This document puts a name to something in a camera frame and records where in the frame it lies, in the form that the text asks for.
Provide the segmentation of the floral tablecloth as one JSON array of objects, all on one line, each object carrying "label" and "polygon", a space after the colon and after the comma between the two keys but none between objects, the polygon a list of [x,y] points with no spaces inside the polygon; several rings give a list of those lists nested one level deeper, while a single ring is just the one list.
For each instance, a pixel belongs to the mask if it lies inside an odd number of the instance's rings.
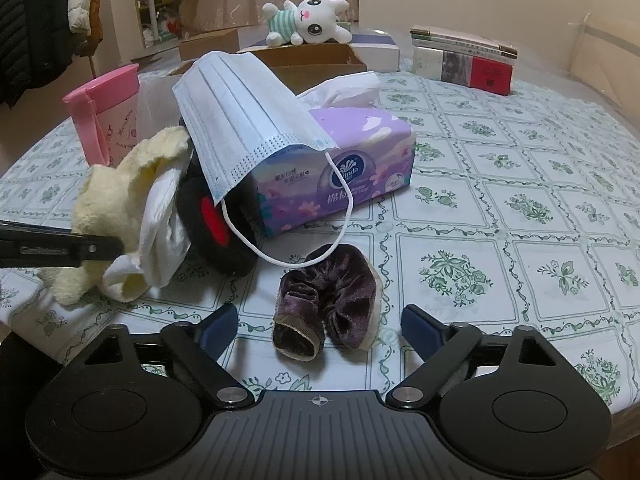
[{"label": "floral tablecloth", "polygon": [[[408,73],[381,78],[381,104],[416,134],[412,178],[390,164],[349,159],[372,198],[351,216],[326,217],[327,183],[291,200],[259,195],[276,227],[270,262],[222,278],[187,258],[171,283],[130,304],[98,292],[59,306],[34,270],[1,274],[1,318],[48,356],[68,362],[111,323],[153,333],[196,322],[225,302],[239,333],[221,362],[250,391],[396,386],[419,364],[400,338],[416,304],[442,322],[494,335],[535,326],[613,412],[639,401],[639,144],[605,108],[514,81],[491,96]],[[326,344],[299,363],[271,342],[281,261],[299,262],[341,237],[382,281],[378,336],[368,351]]]}]

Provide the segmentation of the purple tissue pack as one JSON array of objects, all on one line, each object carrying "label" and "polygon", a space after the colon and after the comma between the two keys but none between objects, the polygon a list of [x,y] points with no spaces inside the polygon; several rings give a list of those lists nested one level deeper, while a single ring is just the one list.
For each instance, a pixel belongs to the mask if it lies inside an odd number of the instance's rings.
[{"label": "purple tissue pack", "polygon": [[416,134],[396,115],[378,108],[381,79],[362,72],[329,79],[297,99],[337,144],[332,160],[306,146],[292,146],[252,171],[262,230],[273,237],[346,210],[354,203],[410,184]]}]

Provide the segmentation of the plastic wrapped headboard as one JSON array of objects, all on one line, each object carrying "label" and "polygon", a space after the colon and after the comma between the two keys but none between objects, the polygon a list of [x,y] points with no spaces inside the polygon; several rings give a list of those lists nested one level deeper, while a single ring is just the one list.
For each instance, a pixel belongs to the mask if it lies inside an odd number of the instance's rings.
[{"label": "plastic wrapped headboard", "polygon": [[579,24],[568,71],[639,117],[639,24],[589,13]]}]

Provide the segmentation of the cream yellow fluffy towel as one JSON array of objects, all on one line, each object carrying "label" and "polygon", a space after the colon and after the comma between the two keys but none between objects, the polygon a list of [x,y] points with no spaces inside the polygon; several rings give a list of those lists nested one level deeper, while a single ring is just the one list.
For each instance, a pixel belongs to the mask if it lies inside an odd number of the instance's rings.
[{"label": "cream yellow fluffy towel", "polygon": [[[186,128],[168,127],[137,144],[117,167],[92,166],[78,192],[72,232],[117,237],[125,251],[120,256],[131,254],[138,248],[146,196],[154,179],[170,162],[179,158],[190,162],[191,156]],[[44,268],[39,277],[64,307],[77,304],[94,288],[119,302],[138,299],[146,292],[141,278],[132,279],[132,297],[122,298],[119,292],[106,289],[103,274],[113,262],[86,261],[79,268]]]}]

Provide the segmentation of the dark purple velvet scrunchie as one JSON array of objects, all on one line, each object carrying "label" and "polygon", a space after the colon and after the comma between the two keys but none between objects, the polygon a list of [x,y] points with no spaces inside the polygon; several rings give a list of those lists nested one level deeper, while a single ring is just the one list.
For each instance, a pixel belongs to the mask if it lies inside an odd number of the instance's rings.
[{"label": "dark purple velvet scrunchie", "polygon": [[380,326],[382,282],[356,246],[341,244],[313,266],[280,279],[272,342],[299,362],[315,359],[329,339],[345,350],[367,351]]}]

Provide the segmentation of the blue surgical face mask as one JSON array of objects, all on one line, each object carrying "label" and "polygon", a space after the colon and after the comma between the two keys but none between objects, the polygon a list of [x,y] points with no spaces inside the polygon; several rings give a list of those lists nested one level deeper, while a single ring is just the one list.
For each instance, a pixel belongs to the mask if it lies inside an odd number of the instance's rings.
[{"label": "blue surgical face mask", "polygon": [[[230,231],[254,254],[283,269],[303,269],[329,258],[346,233],[355,200],[331,152],[334,140],[314,121],[296,95],[254,54],[220,51],[203,55],[172,87],[181,118]],[[347,198],[345,219],[333,244],[316,258],[288,263],[266,255],[232,222],[224,199],[270,156],[291,146],[319,152]]]}]

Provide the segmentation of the black red round earmuff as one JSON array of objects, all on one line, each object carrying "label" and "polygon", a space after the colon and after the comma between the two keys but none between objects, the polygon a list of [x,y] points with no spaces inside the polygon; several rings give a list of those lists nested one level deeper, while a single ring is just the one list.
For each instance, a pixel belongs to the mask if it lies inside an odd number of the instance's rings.
[{"label": "black red round earmuff", "polygon": [[196,152],[178,185],[176,207],[192,248],[210,268],[227,278],[244,278],[254,269],[257,256],[228,226],[222,206],[214,204]]}]

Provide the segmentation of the small closed cardboard box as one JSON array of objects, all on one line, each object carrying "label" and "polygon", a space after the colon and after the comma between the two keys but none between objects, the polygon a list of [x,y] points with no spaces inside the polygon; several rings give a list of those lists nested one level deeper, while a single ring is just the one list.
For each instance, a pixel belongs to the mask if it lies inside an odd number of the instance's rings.
[{"label": "small closed cardboard box", "polygon": [[203,32],[202,34],[183,39],[178,50],[180,58],[183,61],[191,61],[200,58],[208,52],[221,51],[235,53],[239,48],[238,31],[235,28],[228,28],[214,30],[213,32]]}]

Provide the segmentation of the white bunny plush toy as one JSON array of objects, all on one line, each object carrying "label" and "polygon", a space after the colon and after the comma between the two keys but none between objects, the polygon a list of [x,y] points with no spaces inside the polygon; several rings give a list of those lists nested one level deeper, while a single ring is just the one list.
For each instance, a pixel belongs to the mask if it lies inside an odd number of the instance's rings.
[{"label": "white bunny plush toy", "polygon": [[349,44],[352,33],[340,25],[340,14],[348,9],[346,0],[303,0],[299,4],[285,0],[282,9],[265,3],[262,18],[268,26],[266,45],[277,48],[328,41]]}]

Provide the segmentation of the stack of books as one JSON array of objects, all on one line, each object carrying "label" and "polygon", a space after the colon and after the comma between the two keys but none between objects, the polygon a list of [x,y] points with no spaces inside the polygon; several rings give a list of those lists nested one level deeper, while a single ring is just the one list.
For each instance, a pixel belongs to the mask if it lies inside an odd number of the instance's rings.
[{"label": "stack of books", "polygon": [[416,75],[497,96],[511,92],[518,59],[514,47],[483,36],[431,26],[414,25],[410,36]]}]

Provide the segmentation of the white blue flat box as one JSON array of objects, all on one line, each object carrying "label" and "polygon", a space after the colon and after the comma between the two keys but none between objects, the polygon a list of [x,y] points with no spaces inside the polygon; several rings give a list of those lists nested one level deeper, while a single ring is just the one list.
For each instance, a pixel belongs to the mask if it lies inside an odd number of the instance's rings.
[{"label": "white blue flat box", "polygon": [[368,70],[379,73],[398,72],[400,49],[384,30],[361,28],[357,23],[342,23],[352,34],[350,47]]}]

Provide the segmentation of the long open cardboard box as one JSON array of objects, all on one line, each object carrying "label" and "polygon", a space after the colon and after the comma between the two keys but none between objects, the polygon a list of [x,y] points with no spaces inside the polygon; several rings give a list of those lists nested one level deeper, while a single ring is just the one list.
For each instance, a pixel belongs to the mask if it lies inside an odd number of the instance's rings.
[{"label": "long open cardboard box", "polygon": [[288,88],[293,94],[302,93],[329,79],[366,72],[364,64],[349,44],[303,44],[277,48],[245,49],[230,54],[230,58],[250,58],[257,62],[247,63],[247,75],[242,81],[248,81],[250,88],[273,90]]}]

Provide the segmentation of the black jacket on rack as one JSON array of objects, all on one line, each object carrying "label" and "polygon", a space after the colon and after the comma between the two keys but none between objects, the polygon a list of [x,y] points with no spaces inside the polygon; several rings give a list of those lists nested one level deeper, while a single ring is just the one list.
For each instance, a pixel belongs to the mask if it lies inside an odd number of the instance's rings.
[{"label": "black jacket on rack", "polygon": [[67,0],[1,0],[1,102],[58,79],[72,64]]}]

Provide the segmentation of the white cloth glove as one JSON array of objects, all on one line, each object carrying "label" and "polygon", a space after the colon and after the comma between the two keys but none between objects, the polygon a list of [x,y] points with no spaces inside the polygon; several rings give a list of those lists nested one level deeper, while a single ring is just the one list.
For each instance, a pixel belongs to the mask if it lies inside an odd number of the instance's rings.
[{"label": "white cloth glove", "polygon": [[163,288],[183,262],[191,243],[178,216],[176,197],[188,163],[185,158],[176,159],[154,179],[146,196],[138,248],[115,259],[103,274],[109,292],[119,292],[122,298],[134,296],[133,278],[142,279],[144,290]]}]

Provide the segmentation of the pink lidded cup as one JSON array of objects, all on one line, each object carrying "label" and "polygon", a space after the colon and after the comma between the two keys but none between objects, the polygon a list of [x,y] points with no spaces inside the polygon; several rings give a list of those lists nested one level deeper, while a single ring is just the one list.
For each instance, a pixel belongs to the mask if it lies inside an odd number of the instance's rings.
[{"label": "pink lidded cup", "polygon": [[138,68],[111,70],[62,99],[89,166],[116,167],[137,145]]}]

